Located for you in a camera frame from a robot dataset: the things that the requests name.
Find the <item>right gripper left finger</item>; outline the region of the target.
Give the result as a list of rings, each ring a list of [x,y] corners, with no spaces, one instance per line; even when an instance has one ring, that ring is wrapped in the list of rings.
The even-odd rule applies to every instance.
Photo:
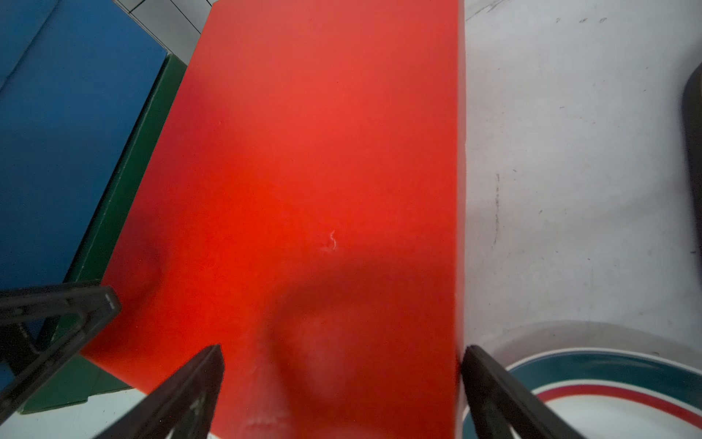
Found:
[[[100,438],[206,438],[225,371],[221,346],[208,346]]]

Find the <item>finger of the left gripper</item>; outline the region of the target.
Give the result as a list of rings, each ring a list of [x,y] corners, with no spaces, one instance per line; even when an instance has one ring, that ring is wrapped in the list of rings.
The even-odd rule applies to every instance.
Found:
[[[98,282],[1,283],[1,407],[59,409],[122,391],[80,351],[122,310]]]

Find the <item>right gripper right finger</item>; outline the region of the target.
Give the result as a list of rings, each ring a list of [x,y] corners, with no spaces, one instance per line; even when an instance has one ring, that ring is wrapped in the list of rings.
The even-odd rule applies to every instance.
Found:
[[[479,438],[581,437],[477,345],[464,351],[462,380]]]

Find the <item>green shoebox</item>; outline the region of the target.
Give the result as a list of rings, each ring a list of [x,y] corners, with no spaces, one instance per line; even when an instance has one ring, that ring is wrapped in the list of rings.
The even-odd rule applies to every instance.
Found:
[[[181,59],[175,55],[166,56],[69,267],[66,283],[102,280],[185,72],[186,64]],[[34,414],[85,404],[91,396],[130,388],[76,355],[20,406],[18,412]]]

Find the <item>red shoebox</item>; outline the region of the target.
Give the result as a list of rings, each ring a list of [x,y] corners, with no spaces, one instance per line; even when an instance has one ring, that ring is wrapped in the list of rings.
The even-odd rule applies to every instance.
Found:
[[[149,393],[225,361],[222,438],[452,438],[462,6],[219,1],[84,355]]]

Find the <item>blue shoebox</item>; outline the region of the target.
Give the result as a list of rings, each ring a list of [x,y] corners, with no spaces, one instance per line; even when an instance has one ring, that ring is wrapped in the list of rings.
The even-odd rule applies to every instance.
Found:
[[[111,1],[1,5],[1,286],[63,282],[166,58]]]

